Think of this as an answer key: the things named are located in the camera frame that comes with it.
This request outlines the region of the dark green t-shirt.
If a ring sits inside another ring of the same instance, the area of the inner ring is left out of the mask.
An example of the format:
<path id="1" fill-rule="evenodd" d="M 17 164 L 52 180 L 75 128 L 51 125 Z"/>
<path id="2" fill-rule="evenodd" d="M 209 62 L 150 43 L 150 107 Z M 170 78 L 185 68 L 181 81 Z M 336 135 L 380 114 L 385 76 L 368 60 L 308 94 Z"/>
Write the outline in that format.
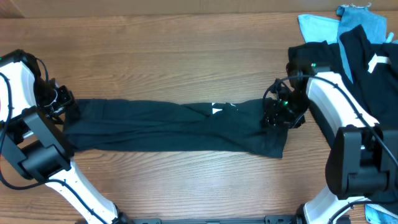
<path id="1" fill-rule="evenodd" d="M 262 101 L 78 100 L 63 133 L 76 151 L 231 151 L 281 158 L 286 126 L 264 127 Z"/>

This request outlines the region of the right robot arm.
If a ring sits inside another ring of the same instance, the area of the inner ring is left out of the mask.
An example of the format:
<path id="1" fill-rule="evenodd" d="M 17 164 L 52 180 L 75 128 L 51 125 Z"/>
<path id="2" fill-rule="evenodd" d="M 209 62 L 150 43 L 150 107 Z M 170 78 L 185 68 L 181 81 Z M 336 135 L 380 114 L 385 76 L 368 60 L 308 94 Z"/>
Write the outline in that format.
<path id="1" fill-rule="evenodd" d="M 328 64 L 296 60 L 287 77 L 263 98 L 265 127 L 297 128 L 310 110 L 331 150 L 325 166 L 326 186 L 294 215 L 268 215 L 265 223 L 350 223 L 345 213 L 372 204 L 374 194 L 392 190 L 397 176 L 397 128 L 372 117 Z"/>

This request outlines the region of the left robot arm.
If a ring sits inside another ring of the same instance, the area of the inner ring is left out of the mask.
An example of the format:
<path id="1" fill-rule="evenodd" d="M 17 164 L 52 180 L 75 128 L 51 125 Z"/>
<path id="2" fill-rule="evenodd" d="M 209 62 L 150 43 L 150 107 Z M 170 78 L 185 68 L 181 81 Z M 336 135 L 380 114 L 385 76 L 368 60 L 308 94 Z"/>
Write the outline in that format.
<path id="1" fill-rule="evenodd" d="M 51 79 L 41 59 L 21 49 L 1 57 L 1 157 L 33 184 L 59 193 L 86 223 L 131 223 L 131 219 L 99 193 L 74 159 L 74 150 L 58 129 L 60 115 L 76 103 L 71 91 Z"/>

